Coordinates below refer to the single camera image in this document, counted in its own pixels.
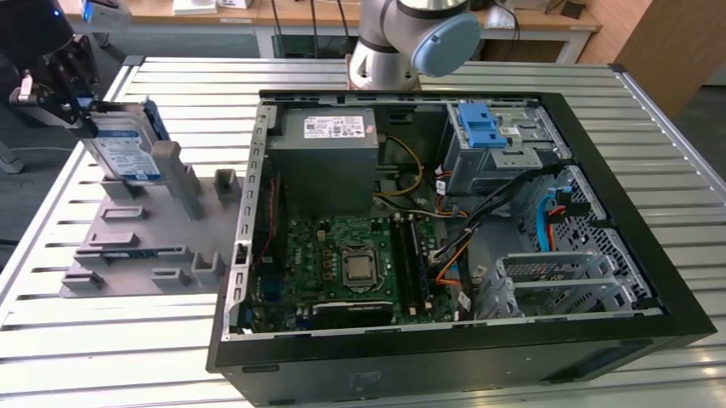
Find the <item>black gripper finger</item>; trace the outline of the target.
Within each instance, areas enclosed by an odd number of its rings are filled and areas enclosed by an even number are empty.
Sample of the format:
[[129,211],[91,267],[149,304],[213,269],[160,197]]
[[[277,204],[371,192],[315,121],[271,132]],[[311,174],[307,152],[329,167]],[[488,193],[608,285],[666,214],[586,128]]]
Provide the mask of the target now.
[[99,72],[88,36],[75,34],[71,41],[40,59],[41,80],[63,100],[79,99],[85,105],[97,98]]
[[10,92],[9,103],[37,122],[73,131],[80,139],[95,138],[95,123],[89,109],[76,98],[67,98],[36,82],[30,74],[21,76],[20,85]]

